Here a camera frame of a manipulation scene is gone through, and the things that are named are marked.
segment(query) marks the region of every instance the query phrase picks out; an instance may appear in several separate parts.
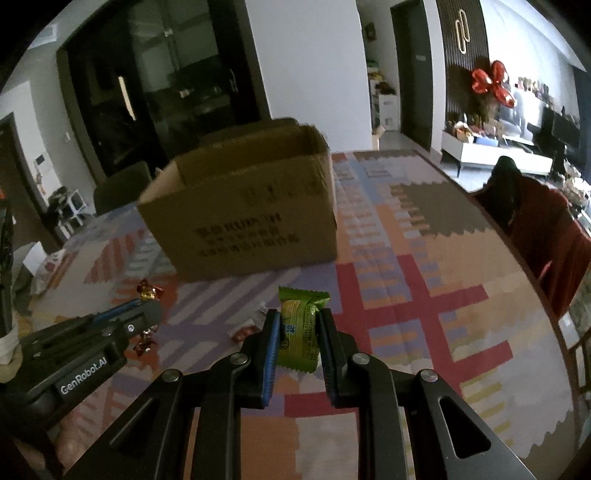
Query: gold candy wrapper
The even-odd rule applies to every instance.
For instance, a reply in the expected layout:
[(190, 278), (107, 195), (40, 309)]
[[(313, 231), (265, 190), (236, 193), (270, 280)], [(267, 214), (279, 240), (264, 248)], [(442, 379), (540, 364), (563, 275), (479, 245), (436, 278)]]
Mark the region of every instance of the gold candy wrapper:
[(313, 373), (318, 368), (320, 349), (316, 340), (316, 313), (330, 300), (326, 291), (279, 287), (282, 341), (277, 365)]

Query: storage box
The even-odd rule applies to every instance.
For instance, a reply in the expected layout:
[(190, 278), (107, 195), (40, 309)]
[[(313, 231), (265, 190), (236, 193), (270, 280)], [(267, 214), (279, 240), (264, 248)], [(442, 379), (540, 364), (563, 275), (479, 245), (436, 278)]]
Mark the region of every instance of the storage box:
[(186, 281), (336, 258), (334, 185), (317, 129), (292, 125), (172, 161), (138, 209)]
[(379, 95), (379, 124), (386, 130), (400, 129), (397, 95)]

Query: red balloon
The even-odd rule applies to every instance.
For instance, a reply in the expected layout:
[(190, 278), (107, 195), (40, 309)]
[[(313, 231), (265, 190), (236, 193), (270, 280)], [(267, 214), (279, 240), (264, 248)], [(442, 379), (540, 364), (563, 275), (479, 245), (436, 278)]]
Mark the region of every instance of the red balloon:
[(472, 72), (472, 78), (474, 81), (472, 82), (472, 90), (476, 93), (486, 93), (490, 91), (493, 86), (491, 78), (488, 76), (487, 72), (482, 69), (476, 69)]
[(515, 108), (515, 98), (511, 95), (511, 92), (505, 87), (502, 87), (499, 83), (496, 83), (492, 88), (492, 93), (501, 105), (505, 105), (509, 108)]
[(495, 83), (507, 83), (509, 82), (509, 74), (505, 68), (505, 65), (500, 60), (495, 60), (491, 65), (492, 70), (492, 81)]

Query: floor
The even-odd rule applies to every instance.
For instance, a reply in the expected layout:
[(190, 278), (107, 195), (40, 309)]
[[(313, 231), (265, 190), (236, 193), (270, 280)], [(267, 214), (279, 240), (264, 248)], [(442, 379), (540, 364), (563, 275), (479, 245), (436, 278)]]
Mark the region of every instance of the floor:
[[(407, 148), (419, 150), (429, 158), (428, 152), (423, 147), (400, 132), (385, 132), (379, 140), (380, 150), (405, 150)], [(481, 189), (491, 176), (490, 168), (463, 167), (458, 177), (456, 164), (442, 162), (438, 166), (467, 192)]]

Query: air vent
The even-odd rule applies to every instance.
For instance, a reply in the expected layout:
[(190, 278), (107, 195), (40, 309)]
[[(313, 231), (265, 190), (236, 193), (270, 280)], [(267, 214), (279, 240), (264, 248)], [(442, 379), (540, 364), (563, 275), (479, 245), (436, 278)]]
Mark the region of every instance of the air vent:
[(33, 43), (29, 46), (29, 50), (35, 47), (40, 47), (46, 43), (51, 43), (57, 40), (57, 24), (51, 24), (46, 26), (39, 32), (39, 35), (33, 40)]

